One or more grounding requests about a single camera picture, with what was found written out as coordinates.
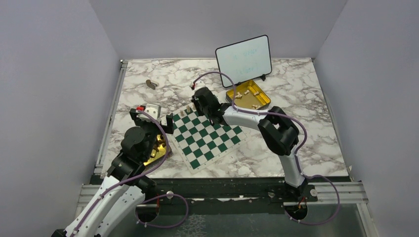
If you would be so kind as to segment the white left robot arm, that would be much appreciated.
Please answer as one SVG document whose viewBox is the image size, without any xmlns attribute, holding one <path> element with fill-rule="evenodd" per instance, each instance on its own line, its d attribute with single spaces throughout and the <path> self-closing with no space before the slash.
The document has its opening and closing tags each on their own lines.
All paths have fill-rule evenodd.
<svg viewBox="0 0 419 237">
<path fill-rule="evenodd" d="M 162 124 L 160 111 L 160 106 L 151 104 L 130 110 L 135 126 L 125 132 L 107 176 L 78 217 L 66 228 L 55 230 L 54 237 L 107 237 L 137 204 L 155 198 L 156 184 L 146 176 L 153 169 L 147 170 L 144 163 L 158 147 L 158 137 L 167 142 L 167 135 L 174 131 L 173 114 Z"/>
</svg>

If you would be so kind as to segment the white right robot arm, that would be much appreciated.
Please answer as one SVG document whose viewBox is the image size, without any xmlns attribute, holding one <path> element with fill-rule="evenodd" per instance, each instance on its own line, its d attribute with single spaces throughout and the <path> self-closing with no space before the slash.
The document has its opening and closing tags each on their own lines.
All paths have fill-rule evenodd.
<svg viewBox="0 0 419 237">
<path fill-rule="evenodd" d="M 285 175 L 286 197 L 297 201 L 310 194 L 307 176 L 302 173 L 296 155 L 299 149 L 296 120 L 286 115 L 280 107 L 253 110 L 239 108 L 233 103 L 220 103 L 207 87 L 195 91 L 191 101 L 198 115 L 206 116 L 211 125 L 241 126 L 259 131 L 268 149 L 280 159 Z"/>
</svg>

